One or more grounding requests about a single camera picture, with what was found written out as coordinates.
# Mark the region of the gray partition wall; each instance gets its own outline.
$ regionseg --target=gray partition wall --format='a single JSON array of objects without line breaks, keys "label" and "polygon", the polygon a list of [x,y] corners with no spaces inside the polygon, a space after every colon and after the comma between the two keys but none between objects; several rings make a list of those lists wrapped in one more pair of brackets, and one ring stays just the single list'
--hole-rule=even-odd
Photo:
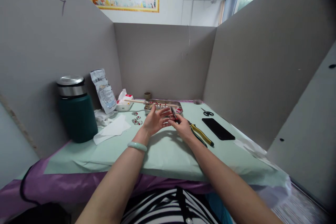
[{"label": "gray partition wall", "polygon": [[216,27],[115,23],[122,86],[135,98],[202,98]]},{"label": "gray partition wall", "polygon": [[0,13],[0,93],[43,156],[69,140],[56,106],[59,77],[105,68],[121,91],[113,23],[89,0],[65,1],[2,0]]},{"label": "gray partition wall", "polygon": [[336,39],[325,0],[254,0],[217,28],[204,101],[268,149]]}]

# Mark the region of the hand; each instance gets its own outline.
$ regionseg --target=hand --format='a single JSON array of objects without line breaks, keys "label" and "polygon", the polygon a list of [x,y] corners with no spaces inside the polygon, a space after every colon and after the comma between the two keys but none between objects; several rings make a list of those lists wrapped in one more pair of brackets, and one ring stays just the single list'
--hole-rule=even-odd
[{"label": "hand", "polygon": [[173,126],[177,132],[178,135],[184,140],[184,141],[188,141],[190,139],[195,138],[194,134],[192,133],[191,129],[190,129],[190,125],[187,119],[185,119],[184,117],[180,116],[179,114],[176,114],[177,119],[179,119],[181,121],[180,124],[177,124],[174,121],[168,121],[168,124]]},{"label": "hand", "polygon": [[160,129],[170,126],[166,122],[169,120],[174,120],[170,118],[164,118],[166,116],[172,115],[170,107],[161,109],[155,112],[155,105],[152,106],[152,110],[147,115],[145,122],[143,123],[143,128],[148,132],[149,136],[154,135]]}]

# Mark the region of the floor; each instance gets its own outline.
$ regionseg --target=floor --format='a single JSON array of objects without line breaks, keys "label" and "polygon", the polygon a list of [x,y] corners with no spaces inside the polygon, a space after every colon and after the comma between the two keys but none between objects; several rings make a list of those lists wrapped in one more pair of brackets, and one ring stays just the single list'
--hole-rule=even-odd
[{"label": "floor", "polygon": [[[72,212],[72,223],[75,223],[85,204],[77,205]],[[282,220],[284,224],[320,224],[327,223],[328,214],[316,205],[303,192],[292,187],[292,195],[281,206],[273,208],[272,211]]]}]

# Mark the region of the wooden dowel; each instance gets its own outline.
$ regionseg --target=wooden dowel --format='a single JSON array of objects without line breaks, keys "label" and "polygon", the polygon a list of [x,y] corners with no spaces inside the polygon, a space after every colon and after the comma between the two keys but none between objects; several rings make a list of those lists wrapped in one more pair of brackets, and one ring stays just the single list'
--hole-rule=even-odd
[{"label": "wooden dowel", "polygon": [[[141,100],[128,100],[128,99],[124,99],[124,101],[125,102],[135,102],[135,103],[143,103],[143,104],[148,103],[148,104],[151,104],[148,101],[141,101]],[[166,106],[167,107],[180,107],[179,105],[173,105],[173,104],[167,104]]]}]

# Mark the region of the green insulated bottle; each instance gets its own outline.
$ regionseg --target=green insulated bottle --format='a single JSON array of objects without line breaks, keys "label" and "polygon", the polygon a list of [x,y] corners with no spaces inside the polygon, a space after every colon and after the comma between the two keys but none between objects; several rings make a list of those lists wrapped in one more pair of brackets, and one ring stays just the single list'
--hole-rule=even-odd
[{"label": "green insulated bottle", "polygon": [[82,76],[64,76],[57,81],[59,113],[70,139],[76,143],[91,140],[98,133],[91,97]]}]

